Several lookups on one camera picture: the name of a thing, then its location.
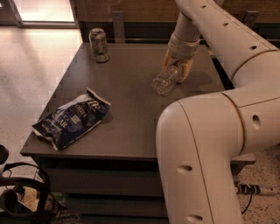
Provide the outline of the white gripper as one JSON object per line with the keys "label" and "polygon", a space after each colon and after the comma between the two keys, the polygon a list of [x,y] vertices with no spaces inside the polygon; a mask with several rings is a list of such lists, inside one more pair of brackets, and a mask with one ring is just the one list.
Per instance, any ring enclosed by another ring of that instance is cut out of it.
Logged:
{"label": "white gripper", "polygon": [[199,39],[191,42],[184,41],[173,33],[168,42],[168,52],[164,56],[163,69],[165,70],[168,66],[174,65],[176,60],[182,60],[178,63],[180,70],[178,82],[183,83],[191,71],[193,56],[197,52],[199,44]]}

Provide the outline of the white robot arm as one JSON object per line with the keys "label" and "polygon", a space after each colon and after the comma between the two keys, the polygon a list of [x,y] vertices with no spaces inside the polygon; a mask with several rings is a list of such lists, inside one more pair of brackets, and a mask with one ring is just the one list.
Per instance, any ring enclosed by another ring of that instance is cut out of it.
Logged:
{"label": "white robot arm", "polygon": [[214,0],[176,0],[177,29],[195,25],[234,87],[174,102],[156,146],[170,224],[243,224],[231,160],[279,143],[279,51]]}

